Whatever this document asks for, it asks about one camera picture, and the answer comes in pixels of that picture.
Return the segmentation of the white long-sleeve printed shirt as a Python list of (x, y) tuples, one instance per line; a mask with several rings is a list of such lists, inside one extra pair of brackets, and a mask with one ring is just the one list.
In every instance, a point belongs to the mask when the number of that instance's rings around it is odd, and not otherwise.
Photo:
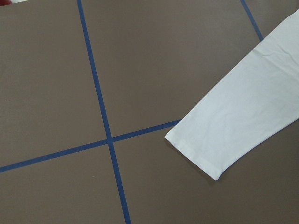
[(252, 49), (165, 138), (218, 180), (254, 147), (299, 118), (299, 14)]

